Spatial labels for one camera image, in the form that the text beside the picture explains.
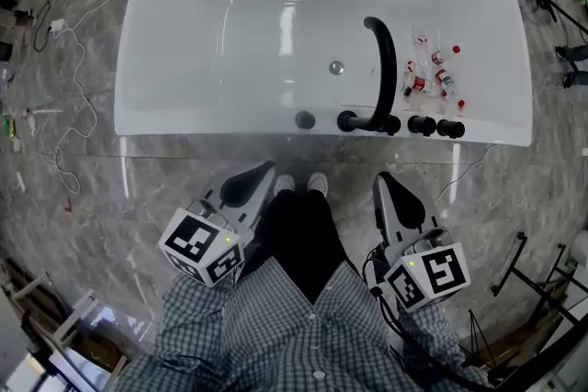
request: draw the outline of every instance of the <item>checkered shirt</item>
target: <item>checkered shirt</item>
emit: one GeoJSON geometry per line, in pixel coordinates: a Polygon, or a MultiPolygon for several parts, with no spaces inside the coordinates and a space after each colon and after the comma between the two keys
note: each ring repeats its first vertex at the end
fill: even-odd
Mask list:
{"type": "MultiPolygon", "coordinates": [[[[402,370],[376,299],[346,263],[314,305],[274,258],[235,287],[228,278],[214,288],[176,279],[164,296],[154,354],[123,371],[117,392],[462,390],[434,378],[408,347],[404,362],[419,384],[402,370]]],[[[401,322],[441,363],[486,383],[481,370],[460,367],[458,337],[438,306],[402,312],[401,322]]]]}

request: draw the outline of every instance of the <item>white cable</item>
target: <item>white cable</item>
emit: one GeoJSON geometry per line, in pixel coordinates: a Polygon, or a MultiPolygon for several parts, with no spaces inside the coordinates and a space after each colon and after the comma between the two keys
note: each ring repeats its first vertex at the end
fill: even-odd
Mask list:
{"type": "Polygon", "coordinates": [[[534,94],[533,94],[533,98],[535,98],[537,95],[539,95],[541,92],[543,92],[544,90],[547,90],[548,88],[560,88],[561,90],[563,90],[564,92],[566,91],[566,89],[564,87],[562,87],[561,85],[543,85],[541,88],[539,88],[534,94]]]}
{"type": "Polygon", "coordinates": [[[106,6],[107,4],[109,4],[110,2],[112,2],[113,0],[107,0],[106,2],[100,4],[99,6],[97,6],[94,10],[90,10],[89,12],[86,12],[85,14],[82,15],[82,17],[79,19],[79,21],[75,24],[75,27],[72,28],[72,31],[76,31],[77,28],[80,26],[80,24],[85,20],[86,17],[88,17],[89,15],[92,15],[93,13],[97,12],[98,10],[100,10],[100,8],[102,8],[103,6],[106,6]]]}
{"type": "Polygon", "coordinates": [[[62,184],[63,186],[65,186],[69,191],[71,191],[72,193],[74,193],[75,195],[78,195],[82,189],[81,185],[80,185],[80,180],[78,179],[77,175],[74,174],[73,172],[66,172],[65,170],[63,170],[63,168],[60,166],[62,163],[62,158],[63,158],[63,148],[62,148],[62,142],[63,140],[67,137],[67,135],[74,131],[76,134],[78,134],[79,136],[81,136],[84,139],[89,139],[89,137],[92,135],[92,133],[94,132],[94,130],[96,129],[96,127],[98,126],[98,115],[96,113],[96,111],[94,110],[94,107],[92,106],[92,104],[90,103],[90,101],[86,98],[85,96],[85,92],[84,92],[84,88],[80,85],[80,83],[77,81],[77,73],[80,70],[80,67],[82,66],[82,63],[84,62],[84,58],[85,58],[85,47],[84,45],[78,40],[77,36],[75,35],[75,29],[78,28],[80,26],[80,24],[85,20],[86,17],[88,17],[89,15],[97,12],[98,10],[100,10],[103,6],[107,5],[109,2],[111,2],[112,0],[107,0],[106,2],[102,3],[100,6],[96,7],[93,10],[90,10],[89,12],[85,13],[82,15],[82,17],[80,18],[80,20],[75,24],[75,26],[73,28],[65,28],[64,30],[60,31],[59,34],[55,35],[53,34],[53,37],[55,39],[59,38],[63,33],[69,32],[72,33],[73,35],[73,40],[75,41],[75,44],[77,46],[79,46],[80,48],[82,48],[82,57],[80,58],[80,61],[77,63],[77,66],[75,67],[75,70],[73,71],[73,83],[77,85],[77,87],[80,89],[80,94],[81,97],[84,99],[85,103],[87,104],[88,108],[90,108],[90,111],[92,112],[92,114],[94,115],[94,125],[92,126],[92,128],[90,129],[90,131],[87,134],[84,134],[80,129],[75,128],[75,127],[70,127],[68,128],[65,133],[62,135],[62,137],[59,139],[59,142],[57,143],[57,146],[55,147],[55,149],[53,150],[53,161],[50,161],[47,157],[45,157],[44,155],[37,153],[37,152],[32,152],[33,155],[39,155],[39,157],[42,157],[42,159],[45,161],[45,163],[47,163],[50,167],[54,168],[55,170],[57,170],[60,179],[62,180],[62,184]],[[71,186],[69,186],[67,184],[67,182],[65,181],[65,179],[63,178],[64,175],[69,175],[71,176],[74,180],[75,180],[75,186],[73,189],[71,186]]]}
{"type": "Polygon", "coordinates": [[[443,187],[443,189],[441,190],[441,193],[439,193],[439,196],[435,198],[435,200],[433,201],[434,203],[436,203],[439,198],[447,191],[447,189],[452,186],[453,184],[457,183],[459,180],[461,180],[464,176],[466,176],[468,174],[468,172],[474,168],[476,165],[480,165],[484,159],[486,158],[486,155],[488,155],[488,152],[492,149],[494,149],[495,147],[498,147],[500,144],[493,144],[492,146],[490,146],[488,149],[486,149],[486,152],[484,153],[484,155],[481,156],[481,159],[479,159],[477,162],[473,163],[472,165],[470,165],[468,167],[468,170],[466,170],[459,178],[452,180],[451,182],[449,182],[447,185],[445,185],[443,187]]]}

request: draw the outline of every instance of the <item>floor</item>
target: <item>floor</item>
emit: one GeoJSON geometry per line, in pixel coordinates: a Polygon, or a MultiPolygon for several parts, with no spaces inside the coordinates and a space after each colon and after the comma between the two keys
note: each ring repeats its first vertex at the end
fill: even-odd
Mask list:
{"type": "MultiPolygon", "coordinates": [[[[46,0],[22,0],[38,11],[46,0]]],[[[51,0],[49,19],[70,25],[105,0],[51,0]]],[[[515,235],[529,243],[519,266],[540,279],[557,254],[584,227],[588,204],[588,91],[563,91],[566,65],[556,45],[581,44],[571,24],[548,22],[530,0],[520,0],[533,74],[533,142],[528,148],[498,146],[438,201],[443,223],[463,243],[472,284],[444,303],[458,333],[469,335],[475,312],[495,339],[524,321],[537,298],[512,279],[498,297],[498,281],[513,255],[515,235]]],[[[405,139],[338,139],[297,136],[146,136],[120,138],[114,132],[115,69],[127,0],[113,0],[76,30],[86,47],[78,74],[98,114],[89,140],[70,133],[63,141],[63,167],[79,176],[81,192],[68,192],[60,176],[37,152],[51,158],[70,126],[87,132],[93,117],[73,83],[80,58],[70,34],[50,39],[42,53],[30,31],[6,33],[16,44],[15,81],[4,93],[5,112],[28,107],[60,109],[37,115],[37,133],[17,121],[22,149],[0,143],[3,250],[34,274],[47,271],[66,299],[94,289],[104,306],[98,319],[111,320],[131,344],[148,348],[160,313],[160,297],[175,271],[156,243],[177,207],[186,207],[221,168],[238,162],[275,160],[300,181],[312,171],[329,177],[332,205],[344,246],[362,263],[379,241],[371,184],[376,173],[416,171],[431,195],[479,161],[488,145],[405,139]],[[26,193],[14,189],[20,171],[26,193]],[[67,211],[71,203],[71,212],[67,211]]],[[[558,0],[583,17],[574,0],[558,0]]],[[[70,185],[74,183],[65,177],[70,185]]]]}

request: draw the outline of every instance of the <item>drain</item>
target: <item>drain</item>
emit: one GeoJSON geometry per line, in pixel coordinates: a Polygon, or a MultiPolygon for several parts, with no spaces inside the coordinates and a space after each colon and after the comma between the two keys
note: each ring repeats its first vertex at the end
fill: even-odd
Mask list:
{"type": "Polygon", "coordinates": [[[329,72],[332,75],[341,75],[345,70],[345,67],[340,61],[333,61],[329,64],[329,72]]]}

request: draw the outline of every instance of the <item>person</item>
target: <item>person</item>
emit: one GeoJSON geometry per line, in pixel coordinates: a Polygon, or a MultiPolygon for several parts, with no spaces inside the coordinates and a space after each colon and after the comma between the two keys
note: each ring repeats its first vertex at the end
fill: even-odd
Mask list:
{"type": "MultiPolygon", "coordinates": [[[[291,176],[277,178],[255,230],[259,249],[235,286],[230,276],[212,288],[178,276],[154,353],[123,371],[117,392],[462,390],[409,347],[397,362],[379,305],[339,241],[326,176],[313,174],[307,189],[299,197],[291,176]]],[[[438,305],[399,311],[435,359],[485,384],[481,370],[461,368],[458,336],[438,305]]]]}
{"type": "Polygon", "coordinates": [[[556,46],[556,55],[569,62],[572,71],[566,73],[563,77],[563,87],[570,88],[572,85],[588,85],[588,72],[579,71],[575,62],[581,62],[588,59],[588,45],[574,46],[556,46]]]}

